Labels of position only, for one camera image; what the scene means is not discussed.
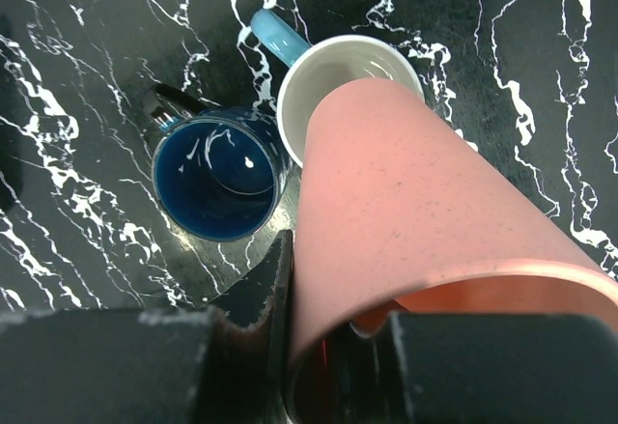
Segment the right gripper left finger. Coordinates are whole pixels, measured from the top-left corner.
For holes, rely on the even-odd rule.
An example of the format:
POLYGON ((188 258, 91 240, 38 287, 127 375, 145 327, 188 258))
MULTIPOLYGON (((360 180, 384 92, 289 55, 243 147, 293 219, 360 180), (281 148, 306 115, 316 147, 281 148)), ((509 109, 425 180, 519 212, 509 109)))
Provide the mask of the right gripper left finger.
POLYGON ((1 316, 5 423, 282 423, 293 234, 200 310, 1 316))

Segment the pink plastic cup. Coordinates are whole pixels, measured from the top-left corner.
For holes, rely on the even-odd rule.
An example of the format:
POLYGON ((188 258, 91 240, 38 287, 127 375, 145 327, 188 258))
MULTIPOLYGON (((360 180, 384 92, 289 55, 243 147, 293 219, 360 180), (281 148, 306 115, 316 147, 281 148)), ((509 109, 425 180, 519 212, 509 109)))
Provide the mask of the pink plastic cup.
POLYGON ((617 336, 617 285, 403 85, 328 94, 307 131, 285 402, 330 416, 328 340, 392 312, 579 315, 617 336))

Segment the dark blue mug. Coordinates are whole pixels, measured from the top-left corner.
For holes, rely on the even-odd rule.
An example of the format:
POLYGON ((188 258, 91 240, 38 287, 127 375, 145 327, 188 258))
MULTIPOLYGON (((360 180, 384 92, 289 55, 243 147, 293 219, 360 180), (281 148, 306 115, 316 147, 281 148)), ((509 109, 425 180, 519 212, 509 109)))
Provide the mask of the dark blue mug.
POLYGON ((208 107, 166 84, 145 94, 142 109, 162 135, 152 157, 154 195, 177 225, 216 242, 265 226, 294 164, 273 116, 208 107))

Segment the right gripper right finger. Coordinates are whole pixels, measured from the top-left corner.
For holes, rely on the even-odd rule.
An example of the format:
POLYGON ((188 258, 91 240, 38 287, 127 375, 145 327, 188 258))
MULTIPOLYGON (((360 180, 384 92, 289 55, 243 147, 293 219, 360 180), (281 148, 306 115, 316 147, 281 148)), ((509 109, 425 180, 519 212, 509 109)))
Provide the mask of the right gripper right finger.
POLYGON ((617 419, 617 336, 588 316, 392 312, 327 346, 336 423, 617 419))

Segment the light blue mug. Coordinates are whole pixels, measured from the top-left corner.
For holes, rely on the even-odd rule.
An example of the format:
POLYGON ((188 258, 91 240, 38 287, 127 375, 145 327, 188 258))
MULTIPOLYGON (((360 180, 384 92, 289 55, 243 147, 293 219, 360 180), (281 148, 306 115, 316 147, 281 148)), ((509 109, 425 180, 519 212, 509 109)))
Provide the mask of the light blue mug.
POLYGON ((284 146, 298 167, 303 166, 310 118, 332 91, 351 81, 382 78, 399 82, 424 99, 420 79, 411 63, 394 47, 363 35, 341 35, 317 44, 303 39, 269 9, 259 9, 250 29, 288 67, 276 102, 276 122, 284 146))

